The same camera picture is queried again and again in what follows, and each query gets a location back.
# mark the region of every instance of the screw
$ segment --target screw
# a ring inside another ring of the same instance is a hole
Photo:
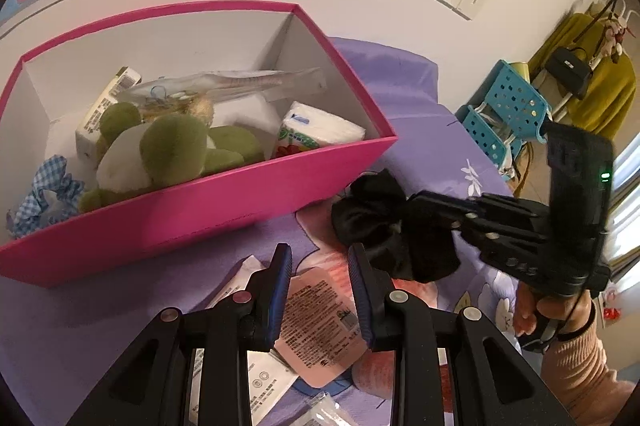
[[[464,317],[471,321],[478,321],[482,317],[482,313],[475,307],[467,307],[462,311]]]
[[[248,303],[251,301],[251,293],[249,291],[234,292],[233,300],[236,303]]]
[[[409,295],[404,291],[391,291],[389,300],[395,303],[404,303],[409,299]]]
[[[168,309],[164,309],[161,312],[160,319],[163,322],[169,323],[169,322],[175,321],[179,315],[180,313],[178,313],[177,309],[174,309],[173,307],[169,307]]]

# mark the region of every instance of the pink box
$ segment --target pink box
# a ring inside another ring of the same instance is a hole
[[[94,22],[26,53],[0,96],[0,211],[16,207],[42,161],[59,153],[91,183],[74,130],[114,73],[144,80],[204,70],[320,67],[327,90],[303,103],[366,129],[366,140],[273,159],[149,193],[19,240],[0,230],[0,275],[52,287],[153,257],[331,197],[397,137],[329,39],[295,4],[204,1]],[[292,100],[277,107],[284,116]]]

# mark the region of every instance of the handbag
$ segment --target handbag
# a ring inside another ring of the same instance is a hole
[[[572,93],[572,95],[579,100],[583,100],[586,96],[589,81],[593,75],[593,70],[591,70],[589,63],[581,60],[576,54],[574,54],[575,50],[582,50],[584,51],[585,56],[588,55],[587,51],[585,51],[584,48],[579,47],[577,43],[582,39],[587,31],[589,31],[595,23],[600,20],[609,8],[611,8],[611,12],[609,13],[609,19],[611,19],[613,12],[616,9],[617,2],[618,0],[610,0],[598,16],[596,16],[589,25],[574,38],[572,43],[576,44],[576,47],[556,48],[545,63],[545,69],[548,73],[551,74],[551,76],[553,76],[562,85],[562,87],[565,88],[565,90]],[[602,41],[604,40],[605,31],[606,28],[602,31],[600,41],[598,42],[598,45],[596,45],[593,56],[596,55]]]

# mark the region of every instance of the paper packet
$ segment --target paper packet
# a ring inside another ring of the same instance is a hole
[[[210,301],[207,308],[213,307],[220,300],[237,291],[243,291],[249,283],[249,278],[264,266],[253,255],[244,260],[236,275],[222,288],[218,295]],[[286,362],[273,350],[271,352],[247,352],[247,370],[249,372],[249,399],[251,406],[251,421],[256,426],[271,411],[282,396],[298,379]],[[191,398],[189,406],[189,421],[198,423],[198,407],[200,403],[200,373],[204,362],[204,349],[196,350],[191,382]]]
[[[314,388],[334,380],[366,352],[353,304],[324,269],[313,267],[291,279],[275,348]]]
[[[335,114],[293,102],[278,131],[272,157],[364,139],[365,129]]]

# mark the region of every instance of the green plush toy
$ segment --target green plush toy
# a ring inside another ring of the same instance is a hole
[[[142,123],[138,109],[126,102],[104,112],[100,133],[98,188],[82,195],[81,213],[264,161],[258,140],[246,129],[209,129],[187,114],[166,114]]]

